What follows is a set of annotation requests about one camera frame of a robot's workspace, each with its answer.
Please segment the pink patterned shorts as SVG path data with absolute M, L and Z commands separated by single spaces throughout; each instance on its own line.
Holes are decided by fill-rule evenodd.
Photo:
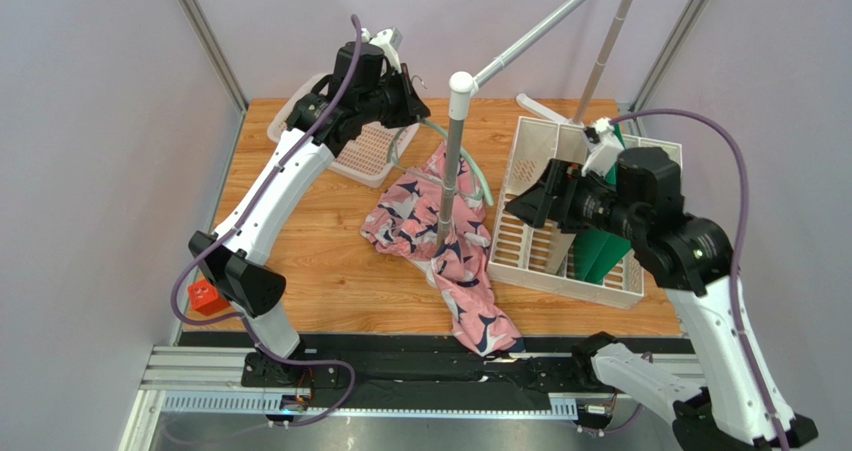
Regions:
M 380 196 L 360 234 L 379 253 L 427 266 L 451 314 L 452 334 L 466 348 L 481 356 L 524 351 L 522 333 L 496 304 L 487 273 L 492 237 L 482 200 L 457 194 L 454 229 L 443 245 L 436 243 L 445 163 L 442 143 Z

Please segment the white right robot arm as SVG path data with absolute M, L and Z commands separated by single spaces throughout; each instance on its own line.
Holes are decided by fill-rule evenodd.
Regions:
M 573 349 L 588 383 L 623 391 L 671 427 L 684 450 L 789 450 L 816 439 L 815 422 L 792 410 L 749 340 L 734 252 L 715 222 L 688 214 L 681 169 L 658 147 L 621 152 L 614 184 L 552 159 L 510 200 L 508 213 L 563 233 L 595 229 L 626 239 L 685 327 L 705 382 L 685 381 L 600 332 Z

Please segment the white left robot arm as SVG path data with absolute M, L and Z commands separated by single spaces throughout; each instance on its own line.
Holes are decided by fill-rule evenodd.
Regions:
M 300 344 L 282 304 L 286 279 L 266 265 L 282 227 L 364 126 L 405 128 L 430 114 L 396 45 L 379 37 L 346 43 L 333 72 L 289 103 L 277 147 L 247 194 L 214 231 L 189 241 L 194 266 L 246 320 L 265 353 L 280 358 Z

